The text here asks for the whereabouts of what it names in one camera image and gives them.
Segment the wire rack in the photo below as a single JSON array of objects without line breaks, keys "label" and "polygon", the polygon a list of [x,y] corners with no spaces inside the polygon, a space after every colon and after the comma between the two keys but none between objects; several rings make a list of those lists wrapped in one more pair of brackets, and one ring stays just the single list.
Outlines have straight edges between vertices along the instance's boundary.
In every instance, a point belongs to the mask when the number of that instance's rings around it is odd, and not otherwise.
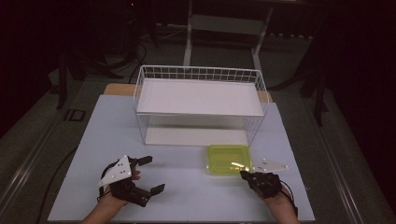
[{"label": "wire rack", "polygon": [[268,110],[269,95],[260,70],[225,68],[225,67],[199,67],[199,66],[168,66],[168,65],[142,65],[134,90],[134,110],[136,112],[140,132],[144,142],[149,126],[149,117],[152,115],[138,114],[137,107],[146,78],[168,79],[194,79],[220,82],[254,83],[264,116],[262,118],[245,118],[244,125],[247,134],[247,143],[250,145],[258,131]]}]

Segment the white wire basket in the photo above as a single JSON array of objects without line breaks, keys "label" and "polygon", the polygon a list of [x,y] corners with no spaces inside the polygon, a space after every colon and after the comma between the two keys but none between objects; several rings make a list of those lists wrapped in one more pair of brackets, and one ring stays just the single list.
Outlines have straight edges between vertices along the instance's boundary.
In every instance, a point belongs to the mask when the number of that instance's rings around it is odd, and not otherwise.
[{"label": "white wire basket", "polygon": [[[151,86],[156,83],[166,85]],[[155,88],[157,88],[157,96],[152,93]],[[254,90],[252,93],[254,95],[243,95],[245,91],[241,88],[251,88]],[[168,92],[177,92],[177,94],[168,96]],[[206,97],[197,100],[196,98],[201,97],[201,95],[206,95]],[[249,103],[250,98],[253,100],[257,98],[257,100]],[[134,110],[145,144],[191,146],[250,145],[265,118],[269,99],[270,96],[265,89],[262,72],[259,70],[143,65],[140,67],[134,90]],[[159,110],[153,112],[142,109],[147,101],[151,105],[158,107]],[[238,102],[241,102],[244,106],[235,105]],[[260,111],[256,114],[249,114],[246,104],[248,106],[252,105],[256,108],[256,111]],[[205,107],[209,107],[208,105],[214,107],[218,105],[224,106],[220,107],[220,112],[216,111],[217,113],[212,114],[211,108],[208,108],[210,112],[205,109]],[[243,129],[244,139],[234,137],[233,132],[230,131],[230,129],[238,125]],[[155,133],[154,138],[168,135],[167,137],[172,140],[159,140],[152,143],[152,139],[148,140],[148,135],[152,136],[153,134],[151,134],[150,130],[154,129],[167,129],[166,133]],[[228,140],[222,139],[217,134],[225,136]],[[183,139],[189,138],[190,140],[188,141],[190,142],[183,142]],[[195,141],[193,139],[205,138],[210,139],[206,142],[191,143],[191,141]]]}]

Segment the black cable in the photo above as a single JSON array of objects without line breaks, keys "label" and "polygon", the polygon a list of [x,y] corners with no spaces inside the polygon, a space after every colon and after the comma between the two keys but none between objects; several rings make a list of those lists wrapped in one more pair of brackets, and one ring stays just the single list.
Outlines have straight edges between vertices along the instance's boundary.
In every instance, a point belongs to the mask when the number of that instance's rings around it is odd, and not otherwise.
[{"label": "black cable", "polygon": [[76,147],[75,149],[73,149],[72,151],[70,151],[70,152],[66,155],[66,157],[64,157],[64,159],[62,160],[61,164],[59,164],[59,166],[58,166],[58,167],[56,168],[56,170],[55,170],[55,173],[52,175],[52,178],[50,179],[49,184],[47,185],[46,192],[45,192],[45,194],[44,194],[43,202],[41,203],[41,206],[40,206],[40,210],[39,210],[39,213],[38,213],[38,218],[37,218],[37,221],[35,222],[36,224],[40,223],[41,216],[43,215],[44,205],[46,204],[46,200],[47,200],[48,194],[49,194],[49,192],[50,192],[50,187],[51,187],[51,185],[52,185],[53,179],[54,179],[55,176],[58,174],[58,172],[59,172],[59,170],[61,169],[61,167],[64,165],[64,162],[65,162],[74,152],[76,152],[76,150],[77,150],[77,147]]},{"label": "black cable", "polygon": [[140,46],[143,47],[144,53],[143,53],[143,56],[142,56],[142,57],[140,57],[140,56],[136,53],[136,59],[138,60],[138,64],[136,65],[136,67],[134,68],[134,71],[133,71],[133,72],[131,73],[131,75],[129,76],[128,84],[131,84],[132,77],[134,76],[134,73],[136,72],[137,68],[138,68],[139,66],[141,66],[141,65],[143,65],[143,64],[146,63],[146,62],[145,62],[145,58],[146,58],[146,55],[147,55],[148,50],[147,50],[146,46],[144,46],[142,43],[139,42],[138,44],[139,44]]},{"label": "black cable", "polygon": [[102,195],[99,195],[99,197],[97,197],[96,200],[99,202],[99,200],[100,200],[103,196],[107,195],[109,192],[111,192],[111,190],[109,190],[108,192],[106,192],[106,193],[104,193],[104,194],[102,194]]},{"label": "black cable", "polygon": [[128,53],[124,59],[117,63],[110,63],[110,64],[101,64],[103,67],[108,68],[110,70],[114,70],[117,68],[121,68],[122,66],[128,66],[128,64],[133,63],[133,53]]},{"label": "black cable", "polygon": [[289,202],[294,203],[294,200],[287,193],[285,193],[285,191],[280,190],[279,192],[281,194],[285,195],[288,198]]},{"label": "black cable", "polygon": [[122,71],[126,70],[127,68],[131,67],[133,64],[134,64],[134,62],[130,62],[130,63],[126,64],[125,66],[119,68],[118,70],[111,70],[111,72],[113,72],[113,73],[122,72]]},{"label": "black cable", "polygon": [[286,185],[286,187],[288,187],[290,195],[291,195],[291,199],[294,201],[294,195],[293,195],[293,191],[291,191],[291,188],[289,187],[289,185],[287,183],[285,183],[284,181],[280,180],[280,182],[284,185]]}]

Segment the yellow plastic container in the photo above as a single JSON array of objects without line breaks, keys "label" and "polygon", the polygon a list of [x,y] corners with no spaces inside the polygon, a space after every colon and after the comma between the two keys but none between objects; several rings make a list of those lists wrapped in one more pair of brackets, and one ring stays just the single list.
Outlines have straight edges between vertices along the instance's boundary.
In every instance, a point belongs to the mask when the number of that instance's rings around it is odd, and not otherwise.
[{"label": "yellow plastic container", "polygon": [[207,169],[212,175],[239,175],[253,168],[250,151],[244,145],[211,145],[207,147]]}]

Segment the white tabletop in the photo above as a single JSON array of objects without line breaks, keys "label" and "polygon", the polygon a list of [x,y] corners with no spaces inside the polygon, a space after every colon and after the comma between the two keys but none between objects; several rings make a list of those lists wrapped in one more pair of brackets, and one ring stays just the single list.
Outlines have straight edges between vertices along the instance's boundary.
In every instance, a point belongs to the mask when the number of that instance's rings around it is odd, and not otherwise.
[{"label": "white tabletop", "polygon": [[[266,158],[289,166],[279,172],[292,188],[299,219],[314,220],[304,184],[290,148],[276,104],[250,146],[253,163]],[[263,222],[274,220],[265,204],[237,176],[213,176],[206,170],[204,147],[165,147],[143,144],[131,96],[102,95],[92,113],[70,165],[49,221],[80,221],[97,204],[97,184],[103,170],[128,155],[152,156],[153,162],[137,167],[141,189],[165,184],[146,207],[124,206],[114,220],[120,222]]]}]

